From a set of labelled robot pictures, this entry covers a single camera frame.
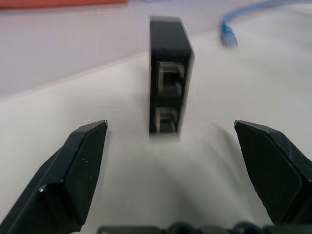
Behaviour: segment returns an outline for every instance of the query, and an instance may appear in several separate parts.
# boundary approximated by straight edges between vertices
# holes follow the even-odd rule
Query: gray floor
[[[169,0],[0,11],[0,98],[148,50],[150,15],[179,16],[189,36],[257,0]]]

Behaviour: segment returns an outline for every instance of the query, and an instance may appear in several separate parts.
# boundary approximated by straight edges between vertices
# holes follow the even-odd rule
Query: orange object
[[[128,0],[0,0],[0,8],[40,8],[126,2]]]

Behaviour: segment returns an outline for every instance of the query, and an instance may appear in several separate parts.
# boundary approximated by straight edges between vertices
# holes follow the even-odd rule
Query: ethernet port
[[[182,94],[184,67],[181,63],[160,62],[158,76],[158,94],[178,97]]]
[[[174,133],[176,132],[177,114],[172,108],[156,108],[156,132]]]

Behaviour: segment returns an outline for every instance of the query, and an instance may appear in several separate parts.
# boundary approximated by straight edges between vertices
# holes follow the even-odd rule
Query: black network switch
[[[187,97],[193,51],[179,18],[150,22],[150,133],[175,133]]]

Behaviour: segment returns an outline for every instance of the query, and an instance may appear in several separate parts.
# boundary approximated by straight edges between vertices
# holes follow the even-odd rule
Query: white table surface
[[[73,130],[107,119],[100,178],[81,233],[177,220],[270,223],[248,178],[234,121],[280,130],[312,159],[307,28],[311,8],[288,7],[234,25],[239,46],[233,50],[220,45],[217,33],[192,38],[195,63],[180,138],[149,138],[147,53],[2,99],[0,219]]]
[[[0,98],[143,53],[149,16],[181,17],[190,36],[260,0],[170,0],[0,11]]]

